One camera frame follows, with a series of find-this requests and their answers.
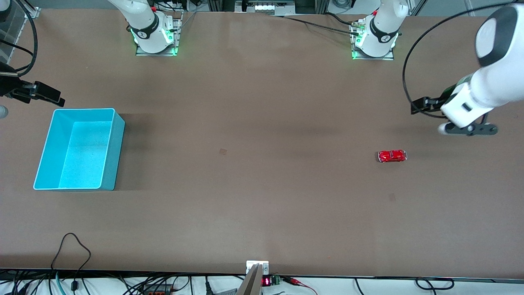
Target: black clamp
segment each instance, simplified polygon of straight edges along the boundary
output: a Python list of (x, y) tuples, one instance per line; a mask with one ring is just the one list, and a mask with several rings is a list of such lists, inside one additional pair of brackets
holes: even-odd
[(452, 99), (452, 93), (453, 90), (455, 90), (456, 85), (452, 85), (448, 88), (446, 88), (440, 97), (437, 98), (430, 98), (430, 97), (423, 97), (419, 98), (417, 100), (413, 100), (411, 103), (411, 114), (414, 115), (419, 112), (436, 112), (440, 111), (440, 107), (444, 105), (448, 100)]
[(444, 126), (444, 131), (447, 134), (457, 134), (457, 135), (495, 135), (498, 133), (498, 128), (496, 125), (487, 123), (488, 113), (485, 113), (482, 116), (482, 121), (480, 123), (473, 122), (466, 127), (459, 128), (452, 122), (449, 122)]
[[(2, 62), (0, 62), (0, 71), (6, 74), (16, 74), (15, 69)], [(30, 83), (21, 80), (16, 75), (0, 75), (0, 96), (14, 98), (25, 103), (30, 103), (32, 99), (41, 99), (63, 107), (66, 101), (60, 98), (60, 94), (60, 91), (39, 81)]]

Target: green led light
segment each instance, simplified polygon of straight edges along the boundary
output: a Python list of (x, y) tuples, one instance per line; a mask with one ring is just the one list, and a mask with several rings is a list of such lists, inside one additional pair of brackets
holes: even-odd
[(162, 34), (164, 35), (164, 38), (166, 39), (166, 42), (167, 43), (171, 43), (173, 42), (173, 33), (171, 33), (170, 31), (166, 31), (164, 29), (160, 30), (162, 32)]

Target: white floor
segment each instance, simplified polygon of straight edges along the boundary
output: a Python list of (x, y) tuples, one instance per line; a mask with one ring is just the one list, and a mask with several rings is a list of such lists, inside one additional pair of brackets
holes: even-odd
[[(351, 278), (299, 278), (300, 281), (315, 289), (318, 295), (360, 295), (355, 280)], [(70, 291), (71, 279), (61, 282), (66, 295), (72, 295)], [(126, 279), (128, 284), (134, 285), (141, 282), (139, 278)], [(126, 292), (126, 287), (118, 279), (86, 279), (86, 285), (91, 295), (120, 295)], [(182, 288), (188, 282), (187, 277), (180, 277), (176, 280), (174, 287)], [(219, 293), (238, 288), (242, 281), (235, 277), (209, 277), (209, 282), (213, 292)], [(379, 280), (379, 279), (359, 279), (362, 292), (365, 295), (432, 295), (431, 291), (419, 289), (412, 280)], [(204, 277), (192, 277), (193, 294), (205, 295)], [(445, 287), (450, 283), (433, 282), (435, 287)], [(13, 283), (0, 285), (0, 294), (10, 293)], [(54, 295), (60, 295), (56, 282), (51, 281), (51, 287)], [(29, 287), (28, 294), (33, 291), (33, 285)], [(264, 287), (263, 294), (273, 295), (284, 292), (282, 295), (315, 295), (313, 291), (292, 286), (287, 283), (281, 283), (277, 286)], [(79, 289), (77, 295), (88, 295), (82, 282), (79, 280)], [(492, 283), (492, 282), (456, 282), (455, 287), (447, 291), (437, 291), (437, 295), (522, 295), (524, 294), (524, 285), (516, 283)], [(36, 295), (49, 295), (47, 281), (43, 282)], [(172, 295), (191, 295), (189, 285), (184, 289), (172, 293)]]

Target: mounting plate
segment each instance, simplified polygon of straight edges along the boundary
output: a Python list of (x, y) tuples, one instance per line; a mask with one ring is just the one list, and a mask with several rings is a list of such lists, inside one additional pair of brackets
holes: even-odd
[(31, 18), (37, 19), (40, 16), (40, 11), (42, 11), (42, 8), (35, 7), (35, 9), (32, 9), (29, 5), (24, 4), (29, 11), (29, 14), (31, 15)]
[[(363, 25), (364, 19), (359, 19), (358, 24)], [(367, 59), (367, 60), (394, 60), (395, 59), (393, 55), (393, 47), (395, 46), (395, 42), (393, 42), (391, 49), (389, 50), (389, 52), (386, 55), (381, 56), (381, 57), (372, 57), (372, 56), (365, 54), (360, 48), (355, 46), (355, 43), (360, 42), (362, 38), (362, 32), (364, 31), (364, 27), (355, 28), (352, 25), (349, 25), (349, 28), (350, 28), (350, 31), (357, 32), (360, 34), (359, 36), (351, 35), (351, 58), (352, 59)]]
[(262, 261), (262, 260), (248, 260), (246, 261), (246, 273), (249, 272), (251, 267), (255, 264), (261, 264), (264, 270), (264, 275), (269, 274), (269, 261)]

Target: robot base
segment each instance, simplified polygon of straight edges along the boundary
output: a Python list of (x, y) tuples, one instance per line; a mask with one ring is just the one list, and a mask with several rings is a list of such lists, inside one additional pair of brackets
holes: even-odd
[(359, 33), (359, 36), (353, 36), (351, 35), (351, 58), (352, 59), (368, 59), (368, 60), (394, 60), (395, 57), (393, 55), (393, 47), (395, 46), (395, 42), (393, 42), (393, 45), (389, 52), (380, 57), (373, 57), (365, 54), (362, 49), (358, 48), (355, 44), (361, 41), (361, 38), (363, 36), (363, 29), (365, 28), (364, 19), (359, 19), (357, 23), (355, 23), (356, 27), (353, 25), (350, 25), (350, 31), (354, 31)]
[(176, 56), (178, 54), (178, 45), (180, 43), (180, 30), (182, 27), (182, 18), (183, 18), (183, 13), (180, 16), (180, 18), (173, 18), (172, 16), (167, 16), (168, 27), (164, 31), (165, 38), (169, 38), (170, 40), (173, 40), (173, 43), (169, 44), (161, 52), (149, 53), (149, 52), (145, 52), (144, 50), (140, 48), (135, 38), (135, 44), (136, 44), (135, 55), (136, 56)]

